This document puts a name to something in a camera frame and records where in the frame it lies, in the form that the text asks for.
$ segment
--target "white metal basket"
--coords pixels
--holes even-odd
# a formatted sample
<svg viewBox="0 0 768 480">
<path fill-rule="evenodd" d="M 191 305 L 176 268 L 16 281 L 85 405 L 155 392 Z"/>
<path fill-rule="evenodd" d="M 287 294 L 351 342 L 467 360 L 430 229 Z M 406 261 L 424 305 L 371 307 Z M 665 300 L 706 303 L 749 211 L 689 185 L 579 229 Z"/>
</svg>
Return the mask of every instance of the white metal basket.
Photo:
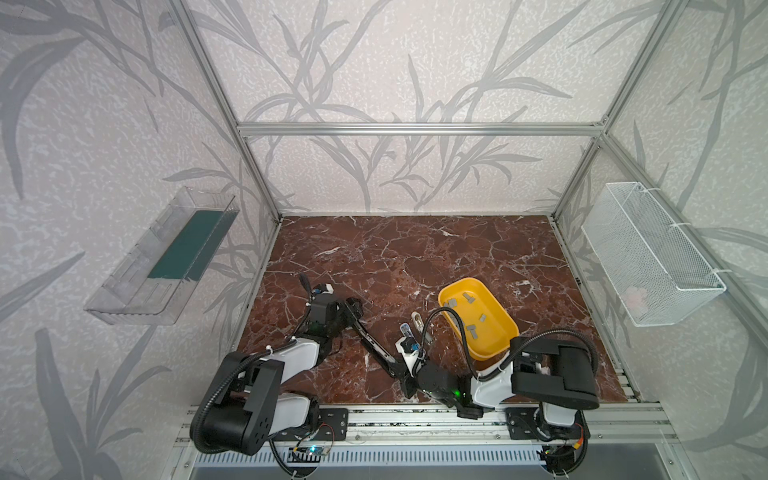
<svg viewBox="0 0 768 480">
<path fill-rule="evenodd" d="M 638 182 L 605 184 L 584 235 L 636 326 L 673 325 L 725 284 Z"/>
</svg>

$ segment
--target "yellow tray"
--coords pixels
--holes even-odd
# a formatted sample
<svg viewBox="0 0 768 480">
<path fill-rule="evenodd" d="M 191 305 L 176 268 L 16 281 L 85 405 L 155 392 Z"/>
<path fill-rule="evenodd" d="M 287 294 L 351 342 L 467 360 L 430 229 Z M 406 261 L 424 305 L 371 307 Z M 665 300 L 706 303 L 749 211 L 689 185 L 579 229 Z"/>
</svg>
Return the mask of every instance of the yellow tray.
<svg viewBox="0 0 768 480">
<path fill-rule="evenodd" d="M 474 299 L 471 303 L 467 296 Z M 509 348 L 509 340 L 520 335 L 520 330 L 512 317 L 504 307 L 491 294 L 488 287 L 476 278 L 462 278 L 458 282 L 451 283 L 440 290 L 438 295 L 440 306 L 455 300 L 452 308 L 459 314 L 464 322 L 464 327 L 474 325 L 475 335 L 466 330 L 467 346 L 469 354 L 476 360 L 487 360 Z M 443 312 L 448 323 L 456 335 L 461 338 L 462 333 L 453 322 L 449 313 Z"/>
</svg>

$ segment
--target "transparent storage bin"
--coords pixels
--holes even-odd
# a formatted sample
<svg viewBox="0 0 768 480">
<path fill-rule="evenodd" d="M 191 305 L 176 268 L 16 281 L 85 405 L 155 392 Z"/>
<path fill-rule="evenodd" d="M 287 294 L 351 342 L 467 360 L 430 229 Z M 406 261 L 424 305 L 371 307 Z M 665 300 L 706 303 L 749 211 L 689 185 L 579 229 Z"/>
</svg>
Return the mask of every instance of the transparent storage bin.
<svg viewBox="0 0 768 480">
<path fill-rule="evenodd" d="M 726 289 L 638 182 L 605 184 L 581 229 L 636 326 L 678 323 Z"/>
<path fill-rule="evenodd" d="M 85 310 L 113 325 L 173 325 L 239 212 L 232 194 L 182 187 Z"/>
</svg>

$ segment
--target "leaf pattern wallpaper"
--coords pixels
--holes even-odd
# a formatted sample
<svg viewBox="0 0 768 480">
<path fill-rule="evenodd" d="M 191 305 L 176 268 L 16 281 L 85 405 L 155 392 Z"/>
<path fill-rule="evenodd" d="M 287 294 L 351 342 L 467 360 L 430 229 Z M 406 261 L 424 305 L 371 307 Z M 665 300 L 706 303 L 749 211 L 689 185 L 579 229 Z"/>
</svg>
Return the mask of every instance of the leaf pattern wallpaper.
<svg viewBox="0 0 768 480">
<path fill-rule="evenodd" d="M 275 230 L 164 2 L 0 2 L 0 478 L 159 476 Z M 83 310 L 181 186 L 240 214 L 173 326 Z"/>
<path fill-rule="evenodd" d="M 766 304 L 768 2 L 689 2 L 611 134 Z M 600 154 L 561 220 L 644 399 L 660 400 L 700 478 L 768 470 L 768 356 L 722 299 L 675 326 L 635 327 L 581 233 L 628 179 Z"/>
<path fill-rule="evenodd" d="M 189 2 L 236 116 L 254 122 L 599 121 L 662 4 Z M 298 214 L 546 213 L 587 143 L 249 140 Z"/>
</svg>

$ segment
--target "brown marble tabletop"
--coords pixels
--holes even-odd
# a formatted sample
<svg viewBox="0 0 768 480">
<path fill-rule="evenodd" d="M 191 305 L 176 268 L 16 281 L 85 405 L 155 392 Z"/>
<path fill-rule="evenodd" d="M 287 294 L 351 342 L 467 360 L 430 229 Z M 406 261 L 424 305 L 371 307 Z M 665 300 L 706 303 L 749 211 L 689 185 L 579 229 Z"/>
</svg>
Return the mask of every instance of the brown marble tabletop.
<svg viewBox="0 0 768 480">
<path fill-rule="evenodd" d="M 340 296 L 362 299 L 363 323 L 393 355 L 399 326 L 411 323 L 411 312 L 426 319 L 444 286 L 473 276 L 510 313 L 521 335 L 555 327 L 589 335 L 601 355 L 601 401 L 627 401 L 546 217 L 287 217 L 239 351 L 280 345 L 293 331 L 306 302 L 299 273 L 313 286 L 331 283 Z M 445 318 L 437 317 L 430 330 L 430 358 L 455 374 L 468 373 Z M 334 349 L 338 353 L 283 388 L 314 394 L 323 403 L 430 402 L 422 394 L 406 399 L 351 329 Z"/>
</svg>

